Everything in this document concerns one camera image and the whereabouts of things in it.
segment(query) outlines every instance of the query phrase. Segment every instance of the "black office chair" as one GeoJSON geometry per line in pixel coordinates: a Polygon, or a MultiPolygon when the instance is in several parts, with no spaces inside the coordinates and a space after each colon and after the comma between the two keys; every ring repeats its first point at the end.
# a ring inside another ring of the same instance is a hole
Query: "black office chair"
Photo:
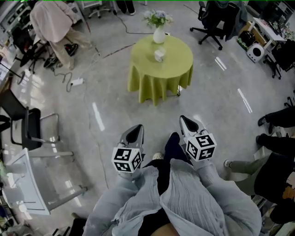
{"type": "Polygon", "coordinates": [[[41,111],[37,108],[29,110],[28,107],[24,107],[20,101],[16,98],[10,89],[5,90],[0,94],[0,107],[4,109],[7,115],[10,117],[10,134],[11,142],[16,145],[21,145],[23,148],[34,150],[40,148],[43,143],[57,143],[59,136],[55,141],[48,141],[41,138],[41,120],[50,116],[57,117],[57,131],[59,124],[59,116],[56,113],[52,113],[45,117],[41,117],[41,111]],[[15,142],[13,139],[13,121],[22,120],[22,143],[15,142]]]}
{"type": "Polygon", "coordinates": [[[29,35],[29,32],[27,29],[20,29],[17,27],[13,33],[13,44],[19,48],[21,53],[24,55],[22,59],[15,57],[16,60],[19,60],[20,66],[24,66],[25,64],[28,63],[28,61],[32,60],[32,63],[29,66],[29,71],[31,71],[31,67],[33,66],[32,72],[35,74],[35,64],[37,60],[43,60],[45,61],[45,58],[41,57],[41,54],[43,52],[46,52],[46,44],[41,44],[41,43],[36,43],[33,44],[34,41],[29,35]]]}
{"type": "Polygon", "coordinates": [[[278,79],[281,79],[280,69],[289,71],[293,68],[295,62],[295,42],[288,39],[285,44],[277,43],[277,45],[271,51],[276,61],[267,54],[263,63],[267,63],[272,69],[272,78],[278,73],[278,79]]]}
{"type": "Polygon", "coordinates": [[[222,50],[222,45],[218,41],[216,36],[220,37],[220,39],[222,40],[223,37],[225,36],[226,29],[230,28],[230,27],[232,28],[234,26],[235,20],[236,20],[236,15],[239,11],[239,8],[233,3],[229,3],[226,8],[219,8],[214,3],[214,1],[212,1],[210,3],[208,2],[207,4],[210,4],[210,6],[207,9],[208,16],[206,19],[206,24],[204,24],[203,15],[204,15],[205,11],[203,10],[203,8],[205,8],[205,4],[202,1],[200,1],[199,4],[200,4],[200,10],[199,10],[198,20],[202,21],[205,29],[192,27],[189,30],[191,32],[193,32],[193,30],[197,30],[197,31],[206,33],[205,37],[199,41],[199,44],[202,44],[202,42],[206,38],[212,37],[219,45],[218,49],[222,50]],[[217,28],[220,21],[224,21],[224,28],[223,29],[217,28]]]}

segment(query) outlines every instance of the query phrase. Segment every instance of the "round table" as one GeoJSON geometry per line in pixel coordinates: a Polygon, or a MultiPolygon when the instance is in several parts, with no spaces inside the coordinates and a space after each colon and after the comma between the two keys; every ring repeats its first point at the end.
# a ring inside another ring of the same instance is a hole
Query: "round table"
{"type": "Polygon", "coordinates": [[[156,44],[153,36],[140,39],[132,48],[128,79],[128,91],[139,90],[139,102],[152,99],[158,104],[166,99],[166,91],[177,94],[178,86],[190,85],[193,73],[193,54],[183,41],[166,36],[162,44],[156,44]],[[162,46],[166,50],[163,62],[155,59],[154,52],[162,46]]]}

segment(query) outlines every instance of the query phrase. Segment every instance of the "white table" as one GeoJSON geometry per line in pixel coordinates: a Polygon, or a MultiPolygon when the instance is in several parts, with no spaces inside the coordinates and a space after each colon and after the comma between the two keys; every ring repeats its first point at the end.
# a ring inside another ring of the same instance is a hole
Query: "white table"
{"type": "Polygon", "coordinates": [[[55,158],[56,156],[72,155],[73,152],[46,153],[28,151],[25,148],[18,155],[14,156],[11,161],[9,161],[7,166],[13,164],[21,164],[25,166],[24,173],[13,173],[13,180],[14,185],[16,187],[19,187],[23,193],[23,202],[21,202],[21,204],[25,204],[28,213],[50,215],[51,210],[59,207],[60,205],[87,191],[87,187],[81,187],[80,190],[74,192],[73,194],[63,199],[59,199],[56,192],[52,190],[52,186],[48,184],[50,182],[48,181],[48,179],[46,179],[44,171],[42,169],[38,170],[38,166],[36,166],[32,160],[33,158],[40,157],[55,158]]]}
{"type": "Polygon", "coordinates": [[[269,41],[267,44],[263,47],[264,50],[267,49],[268,46],[272,43],[272,41],[286,41],[284,38],[282,38],[280,35],[276,35],[276,33],[270,28],[269,26],[265,25],[261,19],[258,18],[253,18],[253,22],[251,23],[248,31],[251,31],[254,27],[255,24],[258,24],[260,26],[260,29],[263,30],[268,36],[269,36],[269,41]]]}

